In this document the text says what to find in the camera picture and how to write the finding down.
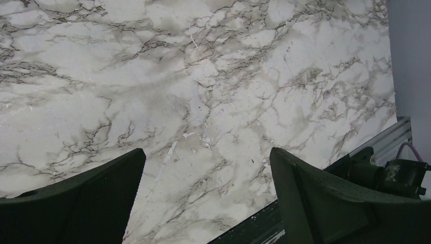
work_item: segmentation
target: marble surface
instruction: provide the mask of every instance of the marble surface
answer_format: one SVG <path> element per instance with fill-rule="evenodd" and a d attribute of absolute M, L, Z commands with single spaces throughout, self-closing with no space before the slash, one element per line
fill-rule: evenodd
<path fill-rule="evenodd" d="M 133 148 L 124 243 L 206 243 L 394 124 L 385 2 L 0 0 L 0 197 Z"/>

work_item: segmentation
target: marble countertop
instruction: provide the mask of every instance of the marble countertop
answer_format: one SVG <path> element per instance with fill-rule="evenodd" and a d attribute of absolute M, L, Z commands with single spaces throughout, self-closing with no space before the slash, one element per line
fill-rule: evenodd
<path fill-rule="evenodd" d="M 0 197 L 147 154 L 124 243 L 206 243 L 396 122 L 377 0 L 0 0 Z"/>

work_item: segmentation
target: purple cable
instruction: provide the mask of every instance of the purple cable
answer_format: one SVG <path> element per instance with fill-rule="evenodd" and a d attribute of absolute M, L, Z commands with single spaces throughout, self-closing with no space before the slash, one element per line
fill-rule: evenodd
<path fill-rule="evenodd" d="M 419 153 L 418 153 L 418 151 L 416 150 L 416 148 L 415 148 L 412 144 L 410 144 L 410 143 L 408 143 L 408 142 L 403 142 L 403 143 L 401 144 L 401 146 L 400 146 L 400 147 L 399 147 L 399 149 L 398 149 L 398 153 L 396 154 L 395 159 L 398 159 L 398 158 L 401 156 L 401 152 L 403 151 L 404 146 L 408 146 L 408 147 L 412 150 L 412 152 L 413 152 L 413 154 L 415 155 L 416 159 L 417 159 L 419 162 L 423 162 L 423 159 L 422 159 L 422 157 L 419 155 Z"/>

